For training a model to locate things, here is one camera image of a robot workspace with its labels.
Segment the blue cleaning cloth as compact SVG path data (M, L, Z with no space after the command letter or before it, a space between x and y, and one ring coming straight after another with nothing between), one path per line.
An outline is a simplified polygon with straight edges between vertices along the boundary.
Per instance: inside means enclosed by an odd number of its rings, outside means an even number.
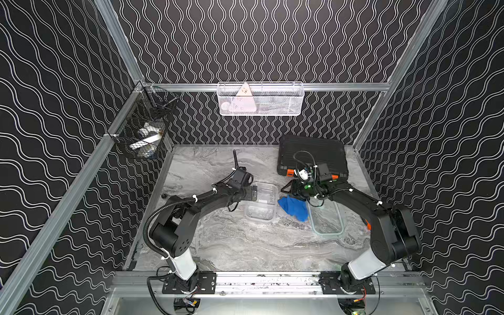
M308 221L308 209L304 201L291 198L290 196L280 198L278 205L288 214L295 217L300 222Z

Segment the clear plastic lunch box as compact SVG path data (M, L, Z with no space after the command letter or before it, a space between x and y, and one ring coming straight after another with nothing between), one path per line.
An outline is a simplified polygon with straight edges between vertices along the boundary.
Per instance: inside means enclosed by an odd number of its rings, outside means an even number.
M270 223L279 208L278 187L273 184L256 182L251 185L251 200L244 202L245 217L260 223Z

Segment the clear green-rimmed box lid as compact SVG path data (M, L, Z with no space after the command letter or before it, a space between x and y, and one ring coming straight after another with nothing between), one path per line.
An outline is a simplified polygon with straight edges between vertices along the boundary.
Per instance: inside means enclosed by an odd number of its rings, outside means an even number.
M319 236L338 237L344 232L345 225L338 203L315 198L306 202L308 220L313 232Z

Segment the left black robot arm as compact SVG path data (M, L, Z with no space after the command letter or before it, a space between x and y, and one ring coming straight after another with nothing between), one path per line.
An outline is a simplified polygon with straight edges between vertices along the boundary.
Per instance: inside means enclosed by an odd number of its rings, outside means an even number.
M257 188L247 186L234 189L229 185L215 185L210 191L190 198L172 196L155 210L143 228L144 243L169 261L173 273L189 280L197 270L190 253L190 245L200 219L221 208L233 212L232 205L242 201L257 201Z

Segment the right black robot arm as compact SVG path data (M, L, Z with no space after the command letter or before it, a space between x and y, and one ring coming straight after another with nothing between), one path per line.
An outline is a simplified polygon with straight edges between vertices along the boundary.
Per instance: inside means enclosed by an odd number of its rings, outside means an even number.
M410 209L375 199L346 181L316 184L295 178L281 191L304 202L317 199L339 203L370 224L370 248L341 267L341 282L368 279L397 260L417 253L421 247Z

